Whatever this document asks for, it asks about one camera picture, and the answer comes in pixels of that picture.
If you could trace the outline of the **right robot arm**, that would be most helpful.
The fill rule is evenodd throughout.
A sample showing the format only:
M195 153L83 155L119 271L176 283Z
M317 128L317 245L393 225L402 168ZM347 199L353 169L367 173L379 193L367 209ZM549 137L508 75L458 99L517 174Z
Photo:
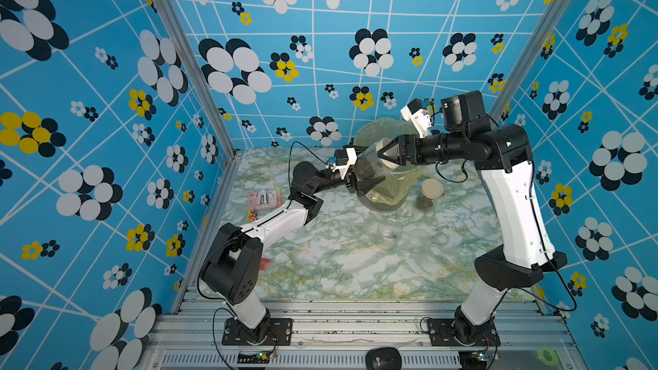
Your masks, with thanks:
M551 243L534 187L535 162L525 130L496 125L478 91L442 99L445 132L431 131L432 117L420 99L401 114L416 128L378 149L379 158L394 164L437 166L454 159L472 162L495 209L502 245L475 260L476 280L457 308L449 330L460 344L486 337L493 344L495 310L511 289L529 289L545 273L557 272L567 258Z

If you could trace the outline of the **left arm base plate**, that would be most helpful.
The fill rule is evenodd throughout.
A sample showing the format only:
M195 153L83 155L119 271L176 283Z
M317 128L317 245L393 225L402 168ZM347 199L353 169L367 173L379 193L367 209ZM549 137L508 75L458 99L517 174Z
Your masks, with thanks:
M221 344L225 346L289 346L293 324L293 319L266 317L255 329L249 329L239 320L227 319L224 322Z

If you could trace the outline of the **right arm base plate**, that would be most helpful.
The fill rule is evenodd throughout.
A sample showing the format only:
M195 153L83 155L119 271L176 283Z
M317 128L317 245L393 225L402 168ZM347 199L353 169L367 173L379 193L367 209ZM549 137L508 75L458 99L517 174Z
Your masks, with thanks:
M500 347L494 320L471 325L463 319L428 319L427 333L434 347Z

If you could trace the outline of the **clear plastic tea jar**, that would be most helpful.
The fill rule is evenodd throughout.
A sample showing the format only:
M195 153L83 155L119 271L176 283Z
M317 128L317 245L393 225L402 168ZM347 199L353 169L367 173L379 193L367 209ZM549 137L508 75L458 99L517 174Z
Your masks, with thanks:
M396 248L402 235L402 225L395 219L383 219L379 222L377 244L381 250L389 251Z

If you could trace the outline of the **round wooden jar lid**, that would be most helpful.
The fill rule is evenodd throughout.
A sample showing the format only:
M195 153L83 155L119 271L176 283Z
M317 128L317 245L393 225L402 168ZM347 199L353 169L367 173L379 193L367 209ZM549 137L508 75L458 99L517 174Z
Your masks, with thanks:
M375 145L377 159L388 169L399 168L399 144L396 140L382 138Z

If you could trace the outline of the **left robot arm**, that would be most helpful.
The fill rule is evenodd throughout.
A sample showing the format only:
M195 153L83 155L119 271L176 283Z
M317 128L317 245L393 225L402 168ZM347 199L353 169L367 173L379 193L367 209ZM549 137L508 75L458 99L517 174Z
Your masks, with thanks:
M197 276L233 316L237 334L243 340L259 344L270 332L270 311L255 293L263 254L281 237L309 224L323 205L317 194L345 186L351 193L366 195L386 177L358 176L357 171L370 165L368 155L379 161L377 148L348 146L334 152L333 159L318 169L312 163L296 164L290 178L290 194L283 204L255 222L235 226L224 224L210 246Z

